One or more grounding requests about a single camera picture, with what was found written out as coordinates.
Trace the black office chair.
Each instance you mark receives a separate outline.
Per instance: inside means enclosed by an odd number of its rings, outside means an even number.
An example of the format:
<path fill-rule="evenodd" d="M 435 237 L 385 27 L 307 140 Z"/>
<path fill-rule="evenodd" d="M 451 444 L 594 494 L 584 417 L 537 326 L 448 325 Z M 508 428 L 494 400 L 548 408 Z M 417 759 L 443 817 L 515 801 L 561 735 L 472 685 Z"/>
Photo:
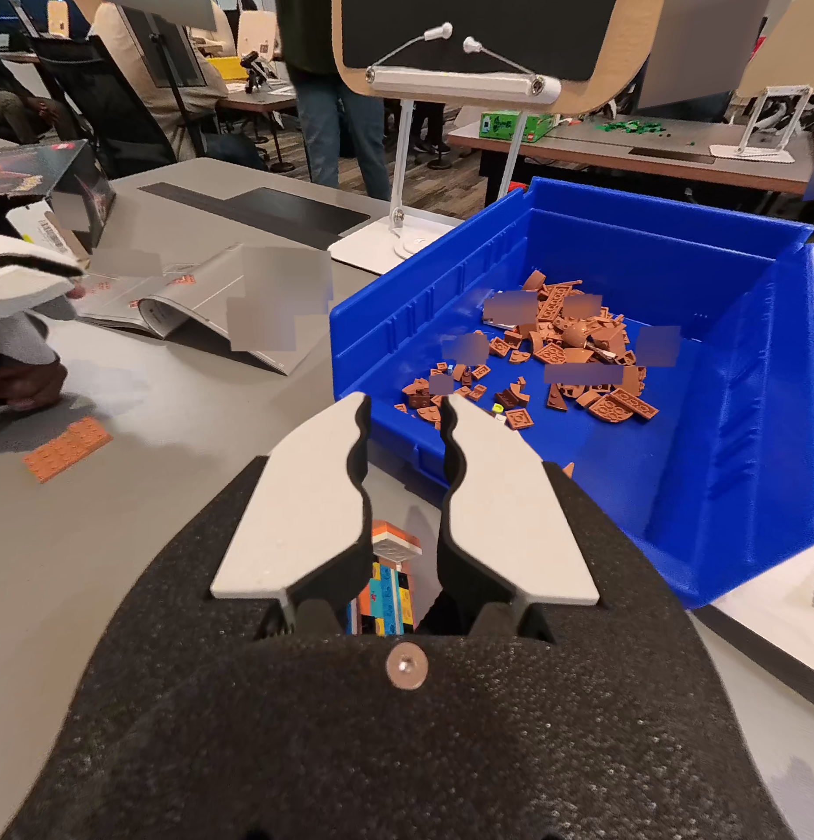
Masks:
<path fill-rule="evenodd" d="M 177 163 L 164 132 L 123 77 L 101 40 L 29 40 L 39 66 L 76 105 L 94 134 L 108 179 Z"/>

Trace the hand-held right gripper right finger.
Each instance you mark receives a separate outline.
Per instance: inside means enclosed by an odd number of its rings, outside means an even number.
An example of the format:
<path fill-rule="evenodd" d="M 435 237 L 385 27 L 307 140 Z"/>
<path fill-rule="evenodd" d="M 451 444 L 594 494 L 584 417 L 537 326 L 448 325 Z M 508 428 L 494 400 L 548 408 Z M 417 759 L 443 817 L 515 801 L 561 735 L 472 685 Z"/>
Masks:
<path fill-rule="evenodd" d="M 464 637 L 563 637 L 599 619 L 600 593 L 548 467 L 464 397 L 445 397 L 440 414 L 445 623 Z"/>

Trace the dark toy set box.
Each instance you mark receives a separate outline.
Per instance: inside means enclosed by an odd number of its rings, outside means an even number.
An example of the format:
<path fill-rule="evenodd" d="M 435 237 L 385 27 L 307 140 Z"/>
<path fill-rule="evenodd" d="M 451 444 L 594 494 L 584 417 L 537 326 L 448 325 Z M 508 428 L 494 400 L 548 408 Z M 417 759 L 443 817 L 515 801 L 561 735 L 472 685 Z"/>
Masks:
<path fill-rule="evenodd" d="M 116 195 L 86 141 L 0 149 L 0 234 L 76 256 L 97 248 Z"/>

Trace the black strip on desk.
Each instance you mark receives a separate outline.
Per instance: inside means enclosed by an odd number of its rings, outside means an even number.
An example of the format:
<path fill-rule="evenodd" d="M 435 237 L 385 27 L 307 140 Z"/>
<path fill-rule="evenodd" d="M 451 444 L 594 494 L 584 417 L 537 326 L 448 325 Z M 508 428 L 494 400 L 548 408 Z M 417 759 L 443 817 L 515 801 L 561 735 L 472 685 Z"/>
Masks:
<path fill-rule="evenodd" d="M 370 217 L 349 209 L 260 187 L 228 199 L 211 198 L 170 184 L 141 187 L 144 193 L 326 251 Z"/>

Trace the white sheet with black edge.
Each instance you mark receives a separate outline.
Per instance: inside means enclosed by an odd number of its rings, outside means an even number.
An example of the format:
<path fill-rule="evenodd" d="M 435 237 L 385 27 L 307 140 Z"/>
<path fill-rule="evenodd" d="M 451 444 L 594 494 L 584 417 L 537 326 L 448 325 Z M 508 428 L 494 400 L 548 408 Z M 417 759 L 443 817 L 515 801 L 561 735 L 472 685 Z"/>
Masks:
<path fill-rule="evenodd" d="M 693 616 L 814 706 L 814 547 Z"/>

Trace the person's left hand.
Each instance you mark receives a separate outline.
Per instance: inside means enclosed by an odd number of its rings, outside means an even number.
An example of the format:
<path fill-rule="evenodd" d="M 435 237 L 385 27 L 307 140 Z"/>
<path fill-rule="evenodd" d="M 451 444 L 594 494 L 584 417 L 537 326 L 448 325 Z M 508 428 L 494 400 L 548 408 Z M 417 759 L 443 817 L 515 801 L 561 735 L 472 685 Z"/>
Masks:
<path fill-rule="evenodd" d="M 17 413 L 51 408 L 61 400 L 65 367 L 59 359 L 47 365 L 12 362 L 0 367 L 0 405 Z"/>

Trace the grey desk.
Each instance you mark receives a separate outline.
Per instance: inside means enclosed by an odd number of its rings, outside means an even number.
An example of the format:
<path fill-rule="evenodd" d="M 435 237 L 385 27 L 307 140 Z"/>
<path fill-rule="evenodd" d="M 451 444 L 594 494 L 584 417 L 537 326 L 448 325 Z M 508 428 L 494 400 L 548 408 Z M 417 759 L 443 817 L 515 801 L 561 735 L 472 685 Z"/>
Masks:
<path fill-rule="evenodd" d="M 343 192 L 213 160 L 112 184 L 103 248 L 194 264 L 238 242 L 275 237 L 181 212 L 139 187 L 170 184 L 227 199 L 250 190 L 312 198 L 373 217 Z M 327 336 L 283 376 L 221 353 L 199 331 L 167 342 L 79 322 L 48 323 L 68 376 L 62 402 L 0 428 L 0 837 L 43 767 L 86 663 L 111 616 L 155 555 L 254 458 L 332 402 Z M 39 485 L 21 456 L 94 416 L 112 442 Z M 370 447 L 376 519 L 417 535 L 415 616 L 440 586 L 440 489 Z M 759 773 L 798 839 L 814 839 L 814 706 L 694 623 L 715 662 Z"/>

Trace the blue plastic bin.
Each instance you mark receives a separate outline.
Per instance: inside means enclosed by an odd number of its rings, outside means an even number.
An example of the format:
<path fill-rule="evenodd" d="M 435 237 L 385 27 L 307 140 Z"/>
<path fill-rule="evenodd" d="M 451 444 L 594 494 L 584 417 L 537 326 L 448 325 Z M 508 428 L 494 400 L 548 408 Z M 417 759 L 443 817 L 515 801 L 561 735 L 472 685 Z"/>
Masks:
<path fill-rule="evenodd" d="M 599 295 L 635 347 L 646 325 L 679 328 L 674 367 L 646 372 L 658 413 L 606 423 L 545 406 L 542 364 L 487 359 L 486 394 L 523 376 L 542 461 L 573 480 L 688 608 L 814 546 L 812 226 L 534 179 L 404 260 L 329 315 L 338 400 L 371 398 L 371 438 L 445 486 L 431 423 L 399 413 L 401 389 L 476 329 L 483 301 L 550 286 Z"/>

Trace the pile of green toy bricks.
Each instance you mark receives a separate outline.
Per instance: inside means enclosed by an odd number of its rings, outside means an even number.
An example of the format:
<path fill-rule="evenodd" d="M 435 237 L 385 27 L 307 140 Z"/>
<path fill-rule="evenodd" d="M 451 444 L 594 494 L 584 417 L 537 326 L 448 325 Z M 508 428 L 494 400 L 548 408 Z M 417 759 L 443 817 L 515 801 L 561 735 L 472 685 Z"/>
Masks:
<path fill-rule="evenodd" d="M 671 137 L 671 132 L 660 123 L 628 119 L 628 121 L 591 121 L 595 130 L 619 137 Z"/>

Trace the dark screen on pole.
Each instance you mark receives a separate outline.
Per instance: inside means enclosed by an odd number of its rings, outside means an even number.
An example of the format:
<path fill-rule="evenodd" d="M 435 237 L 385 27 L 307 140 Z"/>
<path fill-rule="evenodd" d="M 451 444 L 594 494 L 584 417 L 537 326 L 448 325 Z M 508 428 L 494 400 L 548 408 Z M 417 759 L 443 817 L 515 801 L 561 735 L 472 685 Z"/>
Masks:
<path fill-rule="evenodd" d="M 133 8 L 119 7 L 125 18 L 130 33 L 139 41 L 141 55 L 148 58 L 148 71 L 156 87 L 167 87 L 174 94 L 178 94 L 177 87 L 203 85 L 200 69 L 196 65 L 194 55 L 199 55 L 185 30 L 169 24 L 156 14 L 142 13 Z M 196 157 L 203 155 L 200 134 L 188 119 L 188 113 L 177 99 L 183 121 L 188 127 Z"/>

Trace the black board with wooden edge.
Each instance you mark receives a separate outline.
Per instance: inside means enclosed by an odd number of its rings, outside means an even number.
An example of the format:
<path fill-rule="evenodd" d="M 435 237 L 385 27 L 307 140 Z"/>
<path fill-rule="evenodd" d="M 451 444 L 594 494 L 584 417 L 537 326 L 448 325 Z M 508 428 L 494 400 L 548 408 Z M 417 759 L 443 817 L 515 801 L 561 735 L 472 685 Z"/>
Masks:
<path fill-rule="evenodd" d="M 473 36 L 490 52 L 561 82 L 545 113 L 584 115 L 613 99 L 643 66 L 663 2 L 332 2 L 341 24 L 341 63 L 365 69 L 388 52 L 450 22 L 448 41 L 407 47 L 387 66 L 462 74 L 503 72 L 465 55 Z"/>

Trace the colourful toy brick model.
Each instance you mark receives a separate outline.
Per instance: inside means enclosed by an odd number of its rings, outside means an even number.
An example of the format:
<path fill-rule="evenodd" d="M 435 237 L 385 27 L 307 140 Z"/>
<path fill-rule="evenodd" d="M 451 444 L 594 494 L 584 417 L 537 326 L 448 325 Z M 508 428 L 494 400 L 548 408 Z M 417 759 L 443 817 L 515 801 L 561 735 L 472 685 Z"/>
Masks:
<path fill-rule="evenodd" d="M 418 538 L 374 519 L 371 522 L 371 575 L 348 604 L 346 635 L 403 637 L 415 629 L 410 561 L 421 557 Z"/>

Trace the green toy set box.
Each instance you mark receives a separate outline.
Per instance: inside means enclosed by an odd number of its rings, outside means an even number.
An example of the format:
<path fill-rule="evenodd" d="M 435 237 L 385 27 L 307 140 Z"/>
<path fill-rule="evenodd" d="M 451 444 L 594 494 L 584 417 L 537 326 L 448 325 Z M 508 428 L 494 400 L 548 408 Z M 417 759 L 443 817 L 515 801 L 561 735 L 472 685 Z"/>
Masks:
<path fill-rule="evenodd" d="M 478 124 L 478 137 L 498 141 L 511 141 L 517 130 L 519 112 L 495 110 L 481 113 Z M 553 130 L 559 123 L 559 115 L 530 113 L 525 118 L 525 127 L 520 137 L 522 143 L 539 141 L 547 132 Z"/>

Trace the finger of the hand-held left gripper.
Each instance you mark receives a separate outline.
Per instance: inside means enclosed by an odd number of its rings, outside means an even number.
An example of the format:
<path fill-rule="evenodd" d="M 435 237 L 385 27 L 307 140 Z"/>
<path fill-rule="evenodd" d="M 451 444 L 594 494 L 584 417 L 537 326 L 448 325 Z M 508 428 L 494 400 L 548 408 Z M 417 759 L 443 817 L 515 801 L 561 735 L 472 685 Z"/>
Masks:
<path fill-rule="evenodd" d="M 0 235 L 0 268 L 29 268 L 59 278 L 84 275 L 75 257 L 3 235 Z"/>
<path fill-rule="evenodd" d="M 0 320 L 73 290 L 72 279 L 20 265 L 0 268 Z"/>

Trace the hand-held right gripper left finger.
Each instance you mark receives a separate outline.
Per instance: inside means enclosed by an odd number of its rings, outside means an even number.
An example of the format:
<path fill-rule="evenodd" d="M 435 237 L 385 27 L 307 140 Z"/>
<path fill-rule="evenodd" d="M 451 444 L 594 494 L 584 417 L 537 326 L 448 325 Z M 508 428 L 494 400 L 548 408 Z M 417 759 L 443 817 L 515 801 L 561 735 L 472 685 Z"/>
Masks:
<path fill-rule="evenodd" d="M 210 585 L 213 599 L 275 601 L 290 626 L 308 601 L 345 612 L 373 563 L 368 438 L 370 397 L 352 392 L 271 450 Z"/>

